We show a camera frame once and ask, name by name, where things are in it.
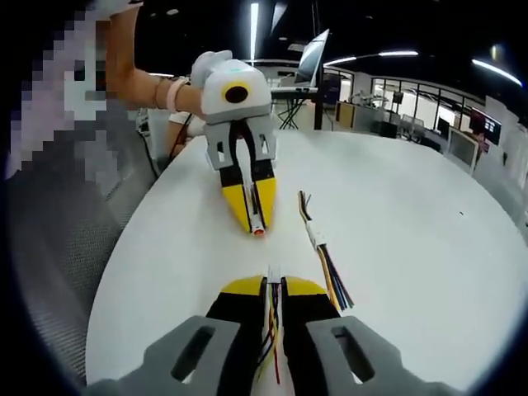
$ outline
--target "wire bundle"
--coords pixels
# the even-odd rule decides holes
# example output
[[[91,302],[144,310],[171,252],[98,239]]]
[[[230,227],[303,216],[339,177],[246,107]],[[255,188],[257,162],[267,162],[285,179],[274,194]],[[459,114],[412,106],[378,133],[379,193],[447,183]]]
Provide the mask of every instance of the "wire bundle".
[[[308,211],[306,210],[309,201],[310,196],[307,199],[304,192],[299,191],[299,212],[307,226],[308,222],[312,221],[312,218],[309,216]],[[330,298],[330,301],[332,301],[334,307],[340,309],[341,311],[345,310],[346,308],[352,308],[354,306],[354,302],[348,294],[348,291],[345,288],[336,267],[333,265],[332,258],[330,258],[326,243],[318,244],[314,247],[317,250],[321,264],[323,266],[324,279],[327,284],[328,297]]]
[[[268,314],[268,331],[262,342],[260,359],[257,363],[257,380],[261,378],[262,373],[270,365],[271,357],[275,360],[275,377],[277,384],[281,384],[279,376],[279,365],[277,360],[277,344],[279,342],[279,284],[270,284],[270,310]]]

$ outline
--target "white round table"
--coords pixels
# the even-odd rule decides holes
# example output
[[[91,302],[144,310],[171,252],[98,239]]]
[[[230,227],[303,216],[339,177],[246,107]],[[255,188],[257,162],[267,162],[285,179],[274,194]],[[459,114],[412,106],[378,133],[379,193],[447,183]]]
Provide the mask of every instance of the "white round table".
[[[408,142],[321,131],[276,131],[275,218],[264,239],[232,216],[192,140],[145,196],[101,279],[87,334],[87,382],[139,367],[145,348],[230,281],[281,274],[324,285],[297,192],[356,306],[354,314],[427,381],[466,390],[516,331],[528,301],[528,248],[501,206],[440,154]],[[243,154],[243,144],[238,146]],[[244,160],[248,159],[247,149]],[[276,388],[270,367],[254,390]],[[287,376],[284,358],[280,371]]]

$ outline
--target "bracelet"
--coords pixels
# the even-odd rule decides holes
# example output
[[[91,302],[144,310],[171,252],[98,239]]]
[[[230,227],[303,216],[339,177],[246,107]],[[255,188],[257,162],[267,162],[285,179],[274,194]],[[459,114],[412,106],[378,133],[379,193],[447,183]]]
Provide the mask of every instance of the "bracelet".
[[[178,92],[180,91],[180,88],[182,88],[185,84],[187,84],[186,78],[180,78],[179,80],[172,83],[170,88],[168,88],[167,91],[167,109],[172,112],[176,113],[176,96]]]
[[[162,81],[163,81],[163,78],[160,77],[159,80],[158,80],[158,83],[156,84],[156,87],[154,88],[154,98],[153,98],[153,102],[154,102],[154,105],[156,106],[156,108],[157,108],[158,110],[161,109],[161,107],[160,107],[159,104],[158,104],[158,88],[159,88],[159,86],[162,84]]]

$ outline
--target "yellow wire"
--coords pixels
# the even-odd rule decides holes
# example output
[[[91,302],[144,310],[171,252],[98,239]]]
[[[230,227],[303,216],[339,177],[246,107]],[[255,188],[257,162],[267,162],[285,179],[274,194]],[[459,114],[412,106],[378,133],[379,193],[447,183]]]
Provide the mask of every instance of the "yellow wire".
[[[271,289],[270,289],[270,314],[271,314],[271,326],[273,327],[272,334],[274,334],[273,345],[271,346],[268,356],[266,356],[266,359],[264,359],[264,361],[262,362],[261,368],[258,371],[257,380],[261,378],[262,373],[265,372],[267,367],[270,365],[271,359],[273,358],[273,352],[276,350],[277,343],[279,340],[279,329],[275,321],[275,310],[273,309],[273,294],[271,293]]]
[[[334,307],[336,307],[337,309],[339,309],[339,305],[337,304],[337,297],[336,297],[336,293],[332,287],[332,281],[330,280],[330,272],[328,271],[328,263],[327,263],[327,259],[325,258],[324,254],[323,254],[323,251],[321,250],[321,248],[318,246],[317,247],[317,253],[319,255],[319,258],[321,259],[321,263],[323,264],[323,272],[324,272],[324,278],[327,282],[327,289],[328,289],[328,294],[329,294],[329,297],[330,297],[330,301],[332,301],[332,304]]]

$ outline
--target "ceiling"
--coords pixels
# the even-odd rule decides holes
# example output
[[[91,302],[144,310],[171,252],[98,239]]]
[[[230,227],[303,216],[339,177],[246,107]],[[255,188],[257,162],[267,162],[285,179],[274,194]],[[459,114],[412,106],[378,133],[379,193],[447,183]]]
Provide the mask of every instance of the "ceiling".
[[[331,31],[324,61],[416,50],[417,57],[371,57],[338,66],[441,83],[482,98],[496,97],[517,114],[528,111],[526,22],[522,11],[516,12],[520,3],[512,0],[319,0],[315,6],[308,0],[144,0],[136,31],[138,67],[187,74],[206,50],[231,49],[235,57],[247,59],[251,2],[260,4],[257,59],[300,59],[300,52],[288,48],[315,36],[315,20],[319,31]],[[177,12],[169,16],[173,9]],[[472,58],[507,70],[524,83],[524,90],[475,67]]]

